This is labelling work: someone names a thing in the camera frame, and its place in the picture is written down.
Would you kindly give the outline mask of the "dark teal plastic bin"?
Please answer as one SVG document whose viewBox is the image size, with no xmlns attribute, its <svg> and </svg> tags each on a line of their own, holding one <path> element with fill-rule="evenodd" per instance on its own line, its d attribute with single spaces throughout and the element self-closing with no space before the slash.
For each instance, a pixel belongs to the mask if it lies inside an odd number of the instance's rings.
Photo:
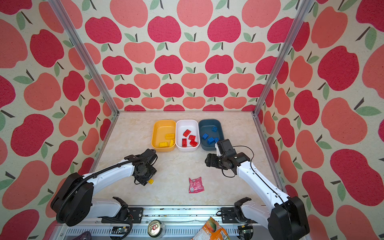
<svg viewBox="0 0 384 240">
<path fill-rule="evenodd" d="M 212 127 L 217 127 L 218 130 L 216 132 L 212 131 Z M 215 142 L 212 144 L 207 143 L 207 139 L 209 138 L 219 138 L 220 141 L 224 140 L 224 133 L 223 133 L 223 128 L 220 123 L 220 121 L 216 119 L 205 119 L 199 121 L 199 131 L 200 131 L 200 142 L 203 150 L 205 151 L 215 151 Z M 208 134 L 208 138 L 206 140 L 202 139 L 203 134 Z"/>
</svg>

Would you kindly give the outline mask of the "yellow plastic bin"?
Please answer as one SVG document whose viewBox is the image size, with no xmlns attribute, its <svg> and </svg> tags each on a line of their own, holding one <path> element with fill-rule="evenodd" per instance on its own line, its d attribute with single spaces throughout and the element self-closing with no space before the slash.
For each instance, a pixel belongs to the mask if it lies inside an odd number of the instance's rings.
<svg viewBox="0 0 384 240">
<path fill-rule="evenodd" d="M 166 140 L 166 134 L 175 134 L 175 144 L 173 147 L 170 147 L 171 140 Z M 160 148 L 160 142 L 168 142 L 169 146 L 167 148 Z M 154 124 L 153 135 L 152 135 L 152 147 L 157 152 L 171 152 L 176 147 L 176 122 L 173 120 L 160 120 Z"/>
</svg>

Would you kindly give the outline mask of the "red long lego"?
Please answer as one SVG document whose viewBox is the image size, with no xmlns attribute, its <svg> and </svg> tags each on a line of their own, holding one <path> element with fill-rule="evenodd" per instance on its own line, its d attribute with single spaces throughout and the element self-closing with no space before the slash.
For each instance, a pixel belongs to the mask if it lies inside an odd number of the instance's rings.
<svg viewBox="0 0 384 240">
<path fill-rule="evenodd" d="M 187 139 L 182 139 L 182 147 L 186 148 L 188 146 Z"/>
</svg>

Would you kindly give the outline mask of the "white plastic bin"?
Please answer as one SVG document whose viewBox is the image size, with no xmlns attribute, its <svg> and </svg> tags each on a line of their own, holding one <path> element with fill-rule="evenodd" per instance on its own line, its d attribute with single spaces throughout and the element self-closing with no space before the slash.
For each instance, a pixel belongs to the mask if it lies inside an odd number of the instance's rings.
<svg viewBox="0 0 384 240">
<path fill-rule="evenodd" d="M 197 147 L 192 147 L 190 145 L 189 136 L 184 137 L 183 133 L 185 130 L 190 130 L 192 131 L 190 135 L 196 136 L 195 142 L 198 143 Z M 188 146 L 186 148 L 182 147 L 182 139 L 187 139 L 187 144 Z M 198 122 L 195 120 L 179 120 L 176 123 L 176 146 L 180 151 L 184 152 L 190 152 L 190 151 L 195 151 L 198 149 L 200 145 L 200 132 L 199 132 L 199 126 Z"/>
</svg>

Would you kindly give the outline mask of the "yellow long lego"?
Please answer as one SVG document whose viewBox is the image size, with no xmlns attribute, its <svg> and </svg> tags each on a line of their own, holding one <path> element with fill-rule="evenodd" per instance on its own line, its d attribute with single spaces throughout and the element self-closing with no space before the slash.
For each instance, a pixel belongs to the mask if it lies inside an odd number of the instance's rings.
<svg viewBox="0 0 384 240">
<path fill-rule="evenodd" d="M 175 139 L 175 134 L 166 134 L 165 135 L 166 140 L 174 140 Z"/>
</svg>

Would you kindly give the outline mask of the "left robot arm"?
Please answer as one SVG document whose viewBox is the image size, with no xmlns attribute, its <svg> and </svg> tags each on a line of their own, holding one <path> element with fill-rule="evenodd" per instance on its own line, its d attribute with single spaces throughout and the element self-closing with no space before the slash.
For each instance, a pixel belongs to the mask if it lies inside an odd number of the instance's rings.
<svg viewBox="0 0 384 240">
<path fill-rule="evenodd" d="M 51 202 L 56 221 L 69 227 L 84 219 L 100 218 L 102 223 L 127 223 L 133 221 L 128 204 L 119 197 L 97 199 L 95 194 L 124 178 L 134 177 L 134 183 L 145 186 L 157 170 L 158 156 L 147 149 L 140 155 L 129 155 L 120 162 L 98 172 L 69 175 Z"/>
</svg>

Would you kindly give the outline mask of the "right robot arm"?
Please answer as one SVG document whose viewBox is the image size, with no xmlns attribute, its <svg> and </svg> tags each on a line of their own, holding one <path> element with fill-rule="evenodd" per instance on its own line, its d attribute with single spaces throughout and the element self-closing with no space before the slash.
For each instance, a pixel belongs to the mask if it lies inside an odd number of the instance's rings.
<svg viewBox="0 0 384 240">
<path fill-rule="evenodd" d="M 274 240 L 299 240 L 310 233 L 310 226 L 304 203 L 299 197 L 290 197 L 273 185 L 251 163 L 244 153 L 232 157 L 208 154 L 208 167 L 231 170 L 243 179 L 261 198 L 264 205 L 258 205 L 245 197 L 235 202 L 235 219 L 240 223 L 254 221 L 265 227 Z"/>
</svg>

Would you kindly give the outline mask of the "soda can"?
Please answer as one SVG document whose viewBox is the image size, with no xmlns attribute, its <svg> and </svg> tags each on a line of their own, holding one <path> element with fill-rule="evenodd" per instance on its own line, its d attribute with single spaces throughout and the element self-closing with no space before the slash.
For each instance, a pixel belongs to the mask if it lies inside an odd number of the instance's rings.
<svg viewBox="0 0 384 240">
<path fill-rule="evenodd" d="M 153 220 L 149 223 L 147 232 L 151 238 L 162 238 L 166 232 L 166 226 L 160 220 Z"/>
</svg>

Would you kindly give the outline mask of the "green circuit board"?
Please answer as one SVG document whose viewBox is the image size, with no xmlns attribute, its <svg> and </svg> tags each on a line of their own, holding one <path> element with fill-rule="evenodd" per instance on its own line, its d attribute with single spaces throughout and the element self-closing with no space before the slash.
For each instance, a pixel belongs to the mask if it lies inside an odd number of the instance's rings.
<svg viewBox="0 0 384 240">
<path fill-rule="evenodd" d="M 117 227 L 117 226 L 115 226 L 115 227 L 112 228 L 111 234 L 112 235 L 123 235 L 127 231 L 128 231 L 128 229 L 126 227 L 122 227 L 122 226 Z"/>
</svg>

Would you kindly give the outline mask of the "orange snack bag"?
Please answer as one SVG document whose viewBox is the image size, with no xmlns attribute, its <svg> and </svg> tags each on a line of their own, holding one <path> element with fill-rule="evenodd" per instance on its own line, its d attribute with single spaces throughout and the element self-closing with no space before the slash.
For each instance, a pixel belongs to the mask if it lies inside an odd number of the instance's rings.
<svg viewBox="0 0 384 240">
<path fill-rule="evenodd" d="M 230 240 L 227 231 L 210 217 L 192 240 Z"/>
</svg>

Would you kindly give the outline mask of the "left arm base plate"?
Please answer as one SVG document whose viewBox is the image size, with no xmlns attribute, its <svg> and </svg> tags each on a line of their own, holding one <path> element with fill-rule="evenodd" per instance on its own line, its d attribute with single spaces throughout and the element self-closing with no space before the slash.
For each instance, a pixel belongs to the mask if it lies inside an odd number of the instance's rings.
<svg viewBox="0 0 384 240">
<path fill-rule="evenodd" d="M 103 224 L 140 224 L 144 208 L 122 207 L 114 217 L 102 217 Z"/>
</svg>

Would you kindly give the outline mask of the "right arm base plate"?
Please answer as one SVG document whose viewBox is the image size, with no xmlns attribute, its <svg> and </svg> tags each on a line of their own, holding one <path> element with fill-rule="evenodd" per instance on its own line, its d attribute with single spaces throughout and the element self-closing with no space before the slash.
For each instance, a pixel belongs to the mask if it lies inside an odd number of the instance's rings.
<svg viewBox="0 0 384 240">
<path fill-rule="evenodd" d="M 236 207 L 223 207 L 217 211 L 216 216 L 221 217 L 222 222 L 225 224 L 257 224 L 257 222 L 245 218 L 244 214 L 239 208 Z"/>
</svg>

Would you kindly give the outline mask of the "right aluminium post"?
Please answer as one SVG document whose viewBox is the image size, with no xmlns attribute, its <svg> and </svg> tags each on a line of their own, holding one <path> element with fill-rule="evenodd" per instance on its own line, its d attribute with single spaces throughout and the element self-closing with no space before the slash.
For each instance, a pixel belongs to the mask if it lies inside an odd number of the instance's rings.
<svg viewBox="0 0 384 240">
<path fill-rule="evenodd" d="M 282 65 L 285 61 L 286 56 L 289 54 L 290 50 L 293 50 L 293 42 L 296 39 L 301 26 L 304 23 L 304 20 L 306 16 L 308 15 L 310 8 L 312 4 L 315 3 L 315 1 L 301 1 L 301 5 L 298 9 L 297 15 L 294 18 L 293 24 L 287 34 L 287 37 L 282 45 L 281 50 L 279 51 L 279 55 L 277 57 L 277 60 L 275 61 L 275 64 L 272 68 L 272 71 L 270 75 L 267 78 L 266 84 L 263 88 L 261 96 L 258 98 L 258 102 L 256 104 L 255 110 L 252 113 L 252 116 L 254 119 L 257 118 L 259 111 L 261 110 L 263 104 L 265 103 L 265 100 L 267 98 L 267 95 L 273 85 L 273 82 L 277 79 L 277 75 L 280 72 Z"/>
</svg>

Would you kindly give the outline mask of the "aluminium post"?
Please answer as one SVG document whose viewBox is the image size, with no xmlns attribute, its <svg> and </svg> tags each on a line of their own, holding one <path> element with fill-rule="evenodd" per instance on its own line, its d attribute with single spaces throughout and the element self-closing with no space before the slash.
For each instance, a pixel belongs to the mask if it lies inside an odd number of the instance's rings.
<svg viewBox="0 0 384 240">
<path fill-rule="evenodd" d="M 272 68 L 272 71 L 270 75 L 267 78 L 266 84 L 263 88 L 261 96 L 258 98 L 258 102 L 256 104 L 255 110 L 252 113 L 252 116 L 254 119 L 257 118 L 259 111 L 261 110 L 263 104 L 265 103 L 265 100 L 267 98 L 267 95 L 273 85 L 273 82 L 277 79 L 277 75 L 280 72 L 282 65 L 285 61 L 286 56 L 289 54 L 290 50 L 293 50 L 293 42 L 296 39 L 301 26 L 304 23 L 304 20 L 306 16 L 308 15 L 310 8 L 312 4 L 315 3 L 315 1 L 301 1 L 301 5 L 298 9 L 297 15 L 294 18 L 293 24 L 287 34 L 287 37 L 282 45 L 281 50 L 279 51 L 279 55 L 277 57 L 277 60 L 275 61 L 275 64 Z"/>
<path fill-rule="evenodd" d="M 111 94 L 109 93 L 109 90 L 99 74 L 98 70 L 96 69 L 96 66 L 94 64 L 94 61 L 92 60 L 91 55 L 89 54 L 86 46 L 82 42 L 81 38 L 79 37 L 77 30 L 75 26 L 73 25 L 71 18 L 67 14 L 64 5 L 61 3 L 61 1 L 56 0 L 49 0 L 48 1 L 50 6 L 52 7 L 55 15 L 57 16 L 58 20 L 62 24 L 64 30 L 66 31 L 67 35 L 69 36 L 69 39 L 74 44 L 74 47 L 76 48 L 80 58 L 82 59 L 83 63 L 85 64 L 89 74 L 91 77 L 93 77 L 93 80 L 95 81 L 95 84 L 101 91 L 101 94 L 103 95 L 103 98 L 105 99 L 106 103 L 108 104 L 109 108 L 112 111 L 112 114 L 116 117 L 119 116 L 120 111 L 117 108 L 116 103 L 114 102 Z"/>
</svg>

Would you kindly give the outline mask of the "left aluminium post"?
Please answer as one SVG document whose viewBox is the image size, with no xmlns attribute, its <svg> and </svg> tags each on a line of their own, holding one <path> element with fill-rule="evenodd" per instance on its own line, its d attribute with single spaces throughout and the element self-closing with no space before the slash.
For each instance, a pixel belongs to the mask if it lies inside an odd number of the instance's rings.
<svg viewBox="0 0 384 240">
<path fill-rule="evenodd" d="M 94 64 L 94 61 L 92 60 L 91 55 L 89 54 L 86 46 L 82 42 L 81 38 L 79 37 L 77 30 L 75 26 L 73 25 L 71 18 L 67 14 L 64 5 L 61 3 L 61 1 L 56 0 L 49 0 L 48 1 L 50 6 L 52 7 L 55 15 L 57 16 L 58 20 L 62 24 L 64 30 L 66 31 L 67 35 L 69 36 L 69 39 L 74 44 L 74 47 L 76 48 L 80 58 L 82 59 L 83 63 L 85 64 L 89 74 L 91 77 L 93 77 L 93 80 L 95 81 L 95 84 L 101 91 L 101 94 L 103 95 L 103 98 L 105 99 L 106 103 L 108 104 L 109 108 L 112 111 L 112 114 L 116 117 L 119 116 L 120 111 L 117 108 L 116 103 L 114 102 L 111 94 L 109 93 L 109 90 L 99 74 L 98 70 L 96 69 L 96 66 Z"/>
</svg>

